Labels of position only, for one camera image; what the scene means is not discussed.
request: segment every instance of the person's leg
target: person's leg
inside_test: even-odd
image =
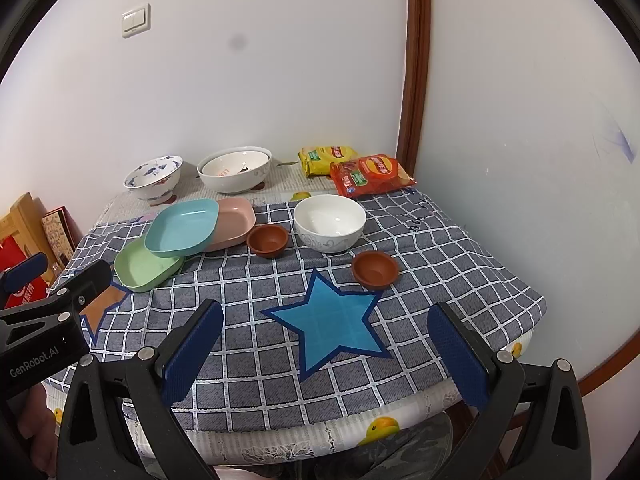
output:
[[[428,480],[451,453],[446,413],[381,440],[315,460],[317,480]]]

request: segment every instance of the checkered tablecloth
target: checkered tablecloth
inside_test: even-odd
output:
[[[174,413],[186,430],[251,431],[294,428],[383,406],[439,383],[447,374],[430,341],[428,306],[448,301],[492,349],[530,330],[545,300],[456,226],[425,195],[405,189],[361,198],[367,211],[363,237],[351,250],[321,254],[293,233],[276,260],[252,255],[246,245],[189,258],[180,272],[144,294],[132,294],[106,313],[97,339],[87,341],[101,360],[120,360],[156,346],[185,323],[204,298],[225,311],[222,336]],[[256,206],[258,223],[291,229],[296,203]],[[82,240],[64,281],[96,258],[110,263],[152,219],[95,227]],[[401,269],[370,320],[393,358],[342,353],[306,381],[298,380],[296,334],[260,313],[304,297],[316,268],[342,290],[362,290],[351,259],[365,250],[391,254]],[[50,384],[68,390],[74,367]],[[135,418],[130,405],[126,415]]]

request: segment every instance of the blue and white bowl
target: blue and white bowl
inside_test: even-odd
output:
[[[182,158],[177,155],[148,160],[127,175],[124,187],[149,205],[164,203],[173,195],[181,167]]]

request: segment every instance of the yellow duck print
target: yellow duck print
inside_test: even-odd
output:
[[[511,355],[513,355],[516,359],[520,357],[522,354],[522,343],[516,343],[513,345],[511,349]]]
[[[358,443],[363,446],[400,431],[398,421],[391,416],[379,416],[367,428],[366,436]]]

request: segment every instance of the screw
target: screw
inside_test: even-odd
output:
[[[571,363],[566,359],[558,359],[558,368],[560,368],[563,372],[568,372],[571,370]]]
[[[80,358],[80,360],[78,361],[78,364],[80,366],[88,366],[93,362],[93,360],[94,360],[94,356],[92,356],[91,354],[86,354]]]
[[[505,364],[513,361],[513,355],[511,355],[511,352],[507,352],[506,350],[498,350],[496,357],[498,358],[498,361]]]
[[[138,350],[138,357],[143,361],[146,361],[147,359],[151,359],[155,353],[156,351],[151,348],[151,346],[145,346],[144,348]]]

